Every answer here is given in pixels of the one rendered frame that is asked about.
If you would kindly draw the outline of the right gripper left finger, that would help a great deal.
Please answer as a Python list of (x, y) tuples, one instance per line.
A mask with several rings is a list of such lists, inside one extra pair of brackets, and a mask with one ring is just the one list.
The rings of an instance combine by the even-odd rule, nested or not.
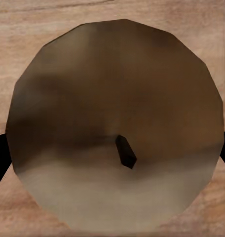
[(0, 181), (11, 165), (11, 156), (6, 133), (0, 135)]

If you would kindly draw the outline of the pillar candle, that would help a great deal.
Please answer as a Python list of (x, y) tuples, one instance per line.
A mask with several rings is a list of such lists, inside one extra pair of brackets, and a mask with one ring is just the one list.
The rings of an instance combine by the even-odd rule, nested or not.
[(211, 182), (223, 100), (172, 33), (129, 19), (84, 23), (44, 45), (15, 83), (5, 132), (37, 206), (113, 237), (182, 214)]

